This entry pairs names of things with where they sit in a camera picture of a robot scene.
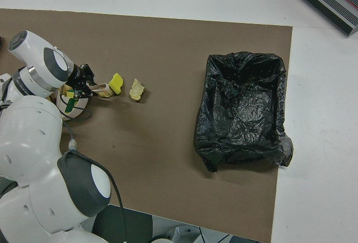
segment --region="black plastic bag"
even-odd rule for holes
[[[211,172],[226,163],[288,166],[293,145],[284,130],[286,69],[274,54],[210,55],[196,118],[194,146]]]

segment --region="brown paper mat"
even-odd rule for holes
[[[0,74],[23,66],[7,51],[23,29],[89,64],[97,83],[124,77],[120,96],[93,98],[93,117],[69,124],[79,151],[113,173],[126,207],[270,242],[277,167],[223,165],[211,174],[192,140],[208,55],[275,53],[288,65],[291,27],[0,10]],[[140,103],[128,94],[134,78],[147,88]],[[64,150],[66,130],[62,141]]]

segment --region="white floor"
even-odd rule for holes
[[[286,131],[272,243],[357,242],[358,34],[302,0],[0,0],[0,8],[83,11],[293,26]]]

